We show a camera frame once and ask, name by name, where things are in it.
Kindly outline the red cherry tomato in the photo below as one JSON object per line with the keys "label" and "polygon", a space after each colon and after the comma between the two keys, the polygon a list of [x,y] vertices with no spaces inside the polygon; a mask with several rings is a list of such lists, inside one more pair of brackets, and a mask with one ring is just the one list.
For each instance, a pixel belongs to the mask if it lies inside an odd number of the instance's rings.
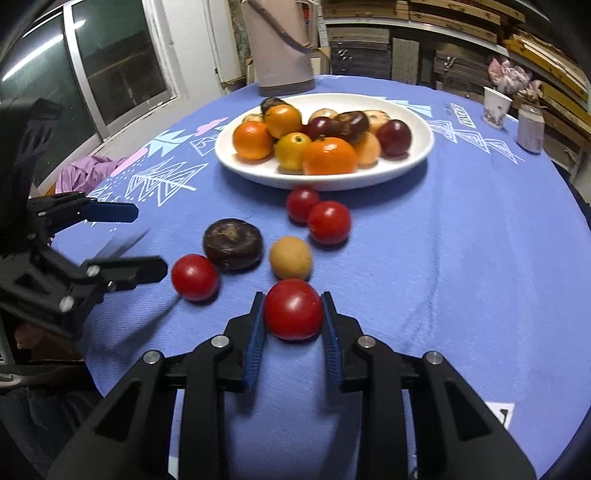
{"label": "red cherry tomato", "polygon": [[179,258],[172,267],[170,278],[177,294],[193,302],[208,300],[219,286],[217,269],[206,257],[198,254]]}

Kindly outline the dark mottled passion fruit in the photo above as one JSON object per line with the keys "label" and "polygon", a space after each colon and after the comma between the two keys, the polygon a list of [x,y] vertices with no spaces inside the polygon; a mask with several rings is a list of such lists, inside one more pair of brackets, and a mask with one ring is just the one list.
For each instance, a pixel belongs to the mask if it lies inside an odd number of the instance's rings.
{"label": "dark mottled passion fruit", "polygon": [[263,259],[263,236],[259,229],[236,218],[209,225],[202,247],[208,260],[223,271],[249,270]]}

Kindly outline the small tan round fruit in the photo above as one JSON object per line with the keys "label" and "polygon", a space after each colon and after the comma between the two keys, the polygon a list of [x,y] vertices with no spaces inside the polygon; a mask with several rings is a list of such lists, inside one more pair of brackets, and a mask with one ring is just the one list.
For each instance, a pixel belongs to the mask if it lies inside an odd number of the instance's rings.
{"label": "small tan round fruit", "polygon": [[314,259],[308,243],[294,236],[284,236],[270,248],[270,267],[280,279],[307,280]]}

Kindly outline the yellow orange small citrus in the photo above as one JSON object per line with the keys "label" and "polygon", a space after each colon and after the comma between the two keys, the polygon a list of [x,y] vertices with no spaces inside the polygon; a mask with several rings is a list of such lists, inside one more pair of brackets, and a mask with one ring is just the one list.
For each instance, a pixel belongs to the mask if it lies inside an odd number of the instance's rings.
{"label": "yellow orange small citrus", "polygon": [[274,157],[280,169],[287,172],[301,172],[304,151],[311,145],[311,138],[301,132],[283,136],[274,146]]}

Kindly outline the red tomato edge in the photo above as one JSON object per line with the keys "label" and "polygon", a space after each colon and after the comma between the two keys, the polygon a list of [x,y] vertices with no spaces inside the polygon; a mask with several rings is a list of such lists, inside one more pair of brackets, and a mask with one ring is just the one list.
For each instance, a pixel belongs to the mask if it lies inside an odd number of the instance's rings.
{"label": "red tomato edge", "polygon": [[315,242],[324,245],[341,244],[349,238],[352,228],[351,212],[342,203],[322,201],[311,208],[307,224]]}

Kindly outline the dark purple passion fruit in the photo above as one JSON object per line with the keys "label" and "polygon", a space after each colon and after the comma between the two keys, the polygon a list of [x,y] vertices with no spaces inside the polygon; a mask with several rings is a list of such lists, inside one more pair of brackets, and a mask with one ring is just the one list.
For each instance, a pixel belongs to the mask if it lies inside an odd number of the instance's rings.
{"label": "dark purple passion fruit", "polygon": [[266,112],[269,111],[271,108],[280,105],[287,105],[287,102],[281,100],[280,98],[269,97],[264,99],[263,102],[260,103],[260,110],[262,110],[263,115],[266,115]]}

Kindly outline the dark red plum back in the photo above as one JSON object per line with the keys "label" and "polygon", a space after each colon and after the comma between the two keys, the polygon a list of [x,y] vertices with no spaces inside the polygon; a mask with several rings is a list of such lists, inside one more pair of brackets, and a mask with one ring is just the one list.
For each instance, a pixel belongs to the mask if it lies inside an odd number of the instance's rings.
{"label": "dark red plum back", "polygon": [[339,133],[339,121],[327,116],[318,116],[308,121],[304,127],[304,134],[312,141],[324,137],[335,137]]}

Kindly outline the dark red plum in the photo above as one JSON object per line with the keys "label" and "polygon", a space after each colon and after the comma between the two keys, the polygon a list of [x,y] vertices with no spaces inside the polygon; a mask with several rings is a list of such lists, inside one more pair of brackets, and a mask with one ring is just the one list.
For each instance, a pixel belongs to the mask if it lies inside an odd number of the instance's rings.
{"label": "dark red plum", "polygon": [[388,121],[378,129],[376,136],[388,157],[406,155],[412,143],[412,132],[401,120]]}
{"label": "dark red plum", "polygon": [[327,116],[318,116],[308,121],[304,127],[304,134],[312,141],[324,137],[335,137],[339,133],[339,121]]}

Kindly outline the large yellow passion fruit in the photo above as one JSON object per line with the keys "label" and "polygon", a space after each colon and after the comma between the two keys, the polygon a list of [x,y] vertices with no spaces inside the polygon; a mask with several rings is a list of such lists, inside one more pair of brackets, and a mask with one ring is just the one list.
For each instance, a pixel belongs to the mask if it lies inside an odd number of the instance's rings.
{"label": "large yellow passion fruit", "polygon": [[325,117],[325,118],[334,119],[338,115],[339,115],[339,113],[336,112],[335,110],[332,110],[330,108],[322,108],[322,109],[318,109],[317,111],[312,113],[310,118],[308,119],[308,121],[311,122],[312,120],[314,120],[315,118],[318,118],[318,117]]}

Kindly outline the dark brown passion fruit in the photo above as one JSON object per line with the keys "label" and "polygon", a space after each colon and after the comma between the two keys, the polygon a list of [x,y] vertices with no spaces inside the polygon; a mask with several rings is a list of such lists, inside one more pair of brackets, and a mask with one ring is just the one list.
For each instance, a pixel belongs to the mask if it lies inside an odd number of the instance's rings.
{"label": "dark brown passion fruit", "polygon": [[363,111],[344,112],[335,116],[331,135],[353,144],[363,137],[369,127],[369,118]]}

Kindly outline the left dark window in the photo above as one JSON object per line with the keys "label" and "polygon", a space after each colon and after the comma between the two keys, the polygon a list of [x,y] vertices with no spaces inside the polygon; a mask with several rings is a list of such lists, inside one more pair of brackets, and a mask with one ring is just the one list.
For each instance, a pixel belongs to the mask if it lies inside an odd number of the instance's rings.
{"label": "left dark window", "polygon": [[47,191],[68,163],[171,100],[152,1],[56,1],[1,68],[1,97],[41,97],[62,116],[33,184]]}

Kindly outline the beige thermos jug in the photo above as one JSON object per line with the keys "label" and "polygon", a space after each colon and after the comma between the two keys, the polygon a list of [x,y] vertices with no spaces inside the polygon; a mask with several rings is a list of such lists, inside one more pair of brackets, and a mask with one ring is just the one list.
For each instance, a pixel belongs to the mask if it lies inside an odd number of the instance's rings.
{"label": "beige thermos jug", "polygon": [[320,3],[245,0],[240,5],[259,95],[280,97],[315,89],[311,54],[318,49]]}

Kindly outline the white paper cup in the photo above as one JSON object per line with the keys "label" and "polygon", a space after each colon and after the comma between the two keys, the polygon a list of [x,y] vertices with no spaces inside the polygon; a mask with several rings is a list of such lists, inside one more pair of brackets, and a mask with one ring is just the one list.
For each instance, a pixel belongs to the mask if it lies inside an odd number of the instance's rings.
{"label": "white paper cup", "polygon": [[512,104],[512,99],[498,90],[484,88],[483,120],[490,126],[501,129]]}

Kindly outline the pink crumpled cloth on shelf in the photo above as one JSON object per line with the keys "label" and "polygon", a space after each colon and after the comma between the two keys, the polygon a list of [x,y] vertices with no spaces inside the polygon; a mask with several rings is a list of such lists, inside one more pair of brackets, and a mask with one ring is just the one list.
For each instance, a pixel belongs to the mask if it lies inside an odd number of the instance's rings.
{"label": "pink crumpled cloth on shelf", "polygon": [[535,80],[529,70],[513,64],[509,59],[493,58],[488,66],[488,75],[495,88],[507,96],[522,94],[534,98],[541,93],[542,82]]}

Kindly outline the metal storage shelf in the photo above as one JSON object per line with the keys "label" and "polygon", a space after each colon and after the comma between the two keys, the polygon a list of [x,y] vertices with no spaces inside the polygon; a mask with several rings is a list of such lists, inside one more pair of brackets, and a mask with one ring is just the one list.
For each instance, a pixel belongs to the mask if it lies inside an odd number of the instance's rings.
{"label": "metal storage shelf", "polygon": [[515,108],[541,109],[544,147],[571,177],[590,167],[590,81],[531,1],[325,1],[318,30],[332,72],[430,86],[476,101],[488,67],[509,62],[535,82]]}

